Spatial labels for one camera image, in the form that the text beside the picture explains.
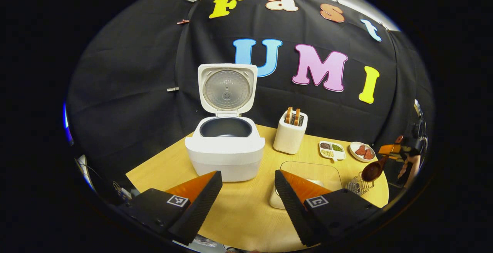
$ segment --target bread slice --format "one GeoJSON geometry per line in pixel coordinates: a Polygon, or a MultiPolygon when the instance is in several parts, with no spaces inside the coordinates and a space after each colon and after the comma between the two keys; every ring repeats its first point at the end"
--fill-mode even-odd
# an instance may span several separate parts
{"type": "Polygon", "coordinates": [[[292,113],[293,113],[293,107],[289,107],[289,108],[287,108],[287,114],[286,114],[285,123],[288,123],[288,124],[290,124],[290,123],[291,123],[291,116],[292,116],[292,113]]]}
{"type": "Polygon", "coordinates": [[[300,109],[296,109],[296,115],[294,116],[294,125],[299,126],[300,124],[300,109]]]}

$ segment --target small plate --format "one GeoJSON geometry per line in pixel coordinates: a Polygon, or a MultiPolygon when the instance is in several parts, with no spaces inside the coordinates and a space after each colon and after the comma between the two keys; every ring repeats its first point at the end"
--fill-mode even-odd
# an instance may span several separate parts
{"type": "Polygon", "coordinates": [[[366,145],[366,144],[363,144],[362,142],[358,142],[358,141],[355,141],[355,142],[351,142],[351,144],[349,145],[349,151],[351,152],[351,155],[356,158],[356,160],[359,160],[361,162],[364,162],[364,163],[369,163],[373,160],[375,160],[375,151],[373,151],[373,149],[366,145]],[[365,146],[365,150],[366,149],[370,149],[371,150],[371,153],[373,154],[373,158],[371,160],[367,160],[365,158],[363,158],[363,156],[360,156],[358,154],[356,154],[356,151],[359,149],[359,146],[365,146]]]}
{"type": "Polygon", "coordinates": [[[319,151],[323,157],[325,157],[327,159],[332,159],[334,161],[344,160],[346,157],[344,147],[340,144],[330,142],[330,141],[320,141],[319,142],[319,151]],[[322,144],[330,144],[330,149],[322,148],[322,146],[321,146],[322,144]],[[342,151],[335,151],[334,148],[332,148],[332,146],[334,146],[334,145],[340,147],[340,149],[342,149],[342,151]]]}

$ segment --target orange letter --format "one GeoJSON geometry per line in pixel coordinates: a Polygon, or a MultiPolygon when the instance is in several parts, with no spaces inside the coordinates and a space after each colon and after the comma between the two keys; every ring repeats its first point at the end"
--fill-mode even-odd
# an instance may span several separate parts
{"type": "Polygon", "coordinates": [[[294,5],[294,0],[268,0],[265,4],[265,7],[272,10],[281,10],[284,9],[286,11],[297,11],[298,7],[294,5]]]}
{"type": "Polygon", "coordinates": [[[323,18],[338,23],[344,22],[344,16],[341,15],[342,10],[340,8],[329,4],[321,4],[320,9],[322,9],[320,14],[322,14],[323,18]]]}
{"type": "Polygon", "coordinates": [[[209,18],[226,16],[229,14],[229,11],[227,11],[226,8],[233,9],[236,7],[236,0],[214,0],[214,3],[215,3],[214,11],[213,14],[209,15],[209,18]]]}

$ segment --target open lid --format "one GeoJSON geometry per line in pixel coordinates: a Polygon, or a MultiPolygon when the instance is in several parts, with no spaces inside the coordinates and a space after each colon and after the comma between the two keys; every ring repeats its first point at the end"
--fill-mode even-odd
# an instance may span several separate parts
{"type": "Polygon", "coordinates": [[[252,108],[257,87],[257,66],[204,64],[199,66],[202,107],[216,116],[238,116],[252,108]]]}

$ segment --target black beans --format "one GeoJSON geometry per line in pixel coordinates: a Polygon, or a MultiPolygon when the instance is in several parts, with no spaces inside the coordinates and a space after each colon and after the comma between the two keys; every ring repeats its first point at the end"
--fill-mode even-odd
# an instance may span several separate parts
{"type": "Polygon", "coordinates": [[[330,144],[326,144],[326,143],[323,143],[323,142],[320,144],[320,147],[322,147],[323,149],[329,149],[329,150],[331,150],[330,144]]]}

